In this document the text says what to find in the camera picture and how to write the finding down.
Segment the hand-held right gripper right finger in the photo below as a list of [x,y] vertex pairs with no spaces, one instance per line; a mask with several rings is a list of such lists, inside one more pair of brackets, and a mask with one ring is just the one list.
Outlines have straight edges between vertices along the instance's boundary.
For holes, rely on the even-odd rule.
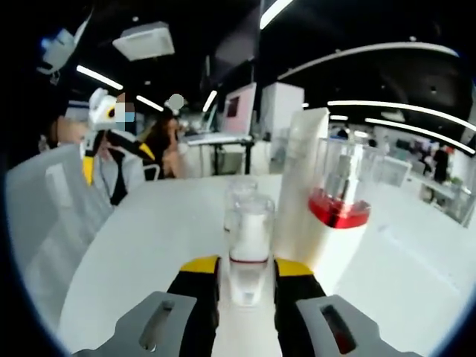
[[284,356],[416,356],[383,341],[378,324],[326,295],[303,263],[274,260],[274,325]]

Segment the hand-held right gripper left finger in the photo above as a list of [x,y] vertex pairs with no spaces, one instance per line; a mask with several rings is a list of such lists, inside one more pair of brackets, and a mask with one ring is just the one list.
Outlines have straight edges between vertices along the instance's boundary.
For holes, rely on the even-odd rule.
[[75,356],[210,356],[219,326],[217,255],[185,263],[165,292],[123,315],[113,336]]

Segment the person's left hand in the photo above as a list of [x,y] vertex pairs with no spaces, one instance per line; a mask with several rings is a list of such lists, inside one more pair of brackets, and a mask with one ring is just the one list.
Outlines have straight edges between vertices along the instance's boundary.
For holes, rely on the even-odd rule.
[[86,123],[59,116],[51,124],[49,140],[56,144],[80,144],[88,130]]

